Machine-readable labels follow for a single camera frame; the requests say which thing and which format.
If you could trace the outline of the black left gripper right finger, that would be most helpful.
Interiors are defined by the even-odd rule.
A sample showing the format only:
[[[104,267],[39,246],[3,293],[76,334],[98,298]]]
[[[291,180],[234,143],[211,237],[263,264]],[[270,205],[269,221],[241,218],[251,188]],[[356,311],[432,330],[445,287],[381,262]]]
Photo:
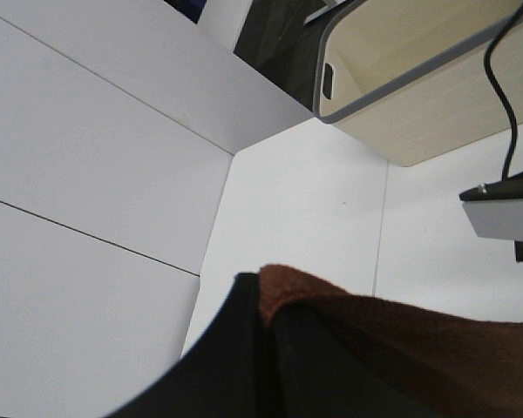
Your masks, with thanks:
[[[290,307],[272,328],[289,417],[421,417],[423,409],[371,373],[310,309]]]

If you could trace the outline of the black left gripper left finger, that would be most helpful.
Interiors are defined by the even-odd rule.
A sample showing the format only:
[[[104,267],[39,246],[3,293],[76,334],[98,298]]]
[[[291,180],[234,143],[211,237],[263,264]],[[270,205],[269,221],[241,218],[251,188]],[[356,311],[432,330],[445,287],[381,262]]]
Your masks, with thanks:
[[[275,338],[259,313],[260,278],[240,273],[189,351],[114,417],[281,417]]]

